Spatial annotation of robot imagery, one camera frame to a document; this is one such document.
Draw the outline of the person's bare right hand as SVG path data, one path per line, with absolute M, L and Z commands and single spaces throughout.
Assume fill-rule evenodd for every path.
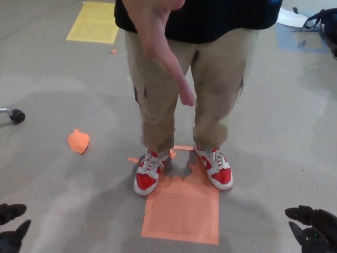
M 170 49 L 165 27 L 170 12 L 182 7 L 184 1 L 144 1 L 137 26 L 145 55 L 156 62 L 175 82 L 182 104 L 193 106 L 194 95 L 176 55 Z

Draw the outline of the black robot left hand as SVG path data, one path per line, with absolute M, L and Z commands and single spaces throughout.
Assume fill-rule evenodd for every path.
M 26 210 L 27 206 L 21 203 L 1 204 L 1 225 L 5 225 L 22 216 Z M 31 220 L 26 220 L 16 230 L 1 232 L 1 253 L 19 252 L 30 225 Z

